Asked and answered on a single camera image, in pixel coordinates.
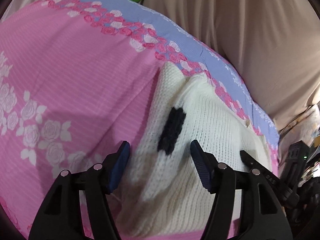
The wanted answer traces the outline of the white knitted sweater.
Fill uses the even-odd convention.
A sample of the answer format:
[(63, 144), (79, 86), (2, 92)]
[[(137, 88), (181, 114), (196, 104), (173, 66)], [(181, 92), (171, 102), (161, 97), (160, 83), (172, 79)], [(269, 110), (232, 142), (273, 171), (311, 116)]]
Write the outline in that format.
[(245, 170), (242, 150), (272, 167), (264, 137), (226, 106), (207, 76), (186, 77), (167, 62), (159, 74), (146, 129), (119, 187), (116, 225), (121, 233), (150, 237), (204, 229), (214, 196), (202, 186), (191, 158), (193, 140), (236, 171)]

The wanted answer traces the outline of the floral patterned fabric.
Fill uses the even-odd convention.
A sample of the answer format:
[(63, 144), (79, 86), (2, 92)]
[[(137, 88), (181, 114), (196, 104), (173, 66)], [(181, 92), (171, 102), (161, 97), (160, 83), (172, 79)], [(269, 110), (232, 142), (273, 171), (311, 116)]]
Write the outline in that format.
[(306, 145), (310, 146), (318, 129), (319, 107), (313, 105), (281, 130), (278, 146), (279, 163), (282, 164), (285, 161), (291, 144), (302, 140)]

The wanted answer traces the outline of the beige curtain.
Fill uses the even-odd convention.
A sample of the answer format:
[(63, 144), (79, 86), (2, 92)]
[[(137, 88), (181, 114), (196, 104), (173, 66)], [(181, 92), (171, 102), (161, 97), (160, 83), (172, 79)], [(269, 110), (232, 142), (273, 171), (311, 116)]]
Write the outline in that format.
[(144, 0), (227, 59), (277, 129), (319, 102), (319, 18), (308, 0)]

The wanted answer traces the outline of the pink floral bed sheet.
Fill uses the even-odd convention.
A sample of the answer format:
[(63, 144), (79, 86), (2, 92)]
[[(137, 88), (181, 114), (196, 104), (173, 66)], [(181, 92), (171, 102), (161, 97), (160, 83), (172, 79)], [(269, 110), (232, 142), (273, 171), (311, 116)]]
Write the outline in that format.
[(60, 171), (138, 145), (166, 61), (206, 74), (277, 170), (275, 125), (214, 50), (130, 0), (38, 0), (1, 23), (1, 206), (23, 238)]

